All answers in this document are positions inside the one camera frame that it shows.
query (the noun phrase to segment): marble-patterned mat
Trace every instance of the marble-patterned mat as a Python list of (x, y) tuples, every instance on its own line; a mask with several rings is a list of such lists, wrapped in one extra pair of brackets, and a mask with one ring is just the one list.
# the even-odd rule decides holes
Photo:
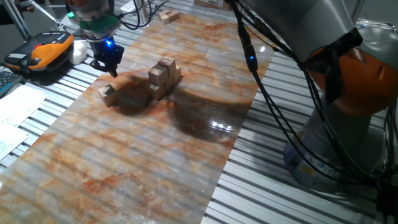
[[(259, 74), (272, 49), (253, 39)], [(183, 78), (145, 100), (164, 55)], [(0, 176), (1, 223), (200, 223), (257, 92), (236, 24), (182, 14), (155, 20)], [(111, 83), (112, 108), (97, 89)]]

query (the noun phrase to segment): wooden block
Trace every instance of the wooden block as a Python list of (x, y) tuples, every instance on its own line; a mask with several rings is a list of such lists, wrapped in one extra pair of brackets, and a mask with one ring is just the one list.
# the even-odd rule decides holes
[(167, 25), (170, 23), (170, 18), (168, 15), (161, 16), (160, 14), (158, 15), (159, 20), (163, 23), (163, 25)]
[(166, 80), (165, 85), (166, 85), (166, 91), (171, 90), (174, 86), (174, 77), (170, 77), (168, 80)]
[(178, 83), (182, 77), (181, 67), (177, 65), (177, 71), (174, 74), (174, 84)]
[(160, 86), (169, 78), (169, 71), (166, 67), (155, 65), (149, 71), (149, 83)]
[(171, 12), (174, 16), (175, 21), (180, 18), (180, 13), (176, 9), (172, 9)]
[(161, 86), (156, 86), (153, 84), (148, 84), (149, 95), (155, 100), (161, 100), (166, 95), (166, 86), (161, 84)]
[(169, 71), (169, 78), (173, 78), (175, 72), (177, 71), (174, 58), (162, 57), (162, 59), (158, 61), (157, 64), (166, 67)]
[(100, 88), (98, 93), (107, 107), (115, 105), (119, 100), (118, 93), (110, 84)]
[(166, 15), (169, 17), (170, 22), (174, 22), (175, 21), (175, 17), (171, 12), (166, 13)]

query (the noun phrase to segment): paper sheet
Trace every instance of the paper sheet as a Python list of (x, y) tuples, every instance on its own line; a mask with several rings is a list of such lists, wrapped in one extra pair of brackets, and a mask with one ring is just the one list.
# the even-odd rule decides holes
[(27, 138), (27, 134), (23, 130), (0, 122), (0, 160)]
[(0, 100), (0, 122), (18, 127), (43, 103), (46, 95), (24, 85)]

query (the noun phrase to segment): cardboard box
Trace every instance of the cardboard box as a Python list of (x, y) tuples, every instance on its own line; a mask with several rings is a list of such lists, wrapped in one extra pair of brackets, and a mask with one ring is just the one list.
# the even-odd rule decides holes
[(231, 5), (226, 3), (225, 0), (194, 0), (194, 4), (199, 6), (213, 7), (222, 10), (231, 10)]

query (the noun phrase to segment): blue led light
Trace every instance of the blue led light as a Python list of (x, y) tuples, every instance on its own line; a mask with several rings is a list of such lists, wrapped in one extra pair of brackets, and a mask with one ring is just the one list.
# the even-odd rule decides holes
[(105, 42), (107, 43), (108, 47), (112, 46), (113, 42), (110, 40), (105, 40)]

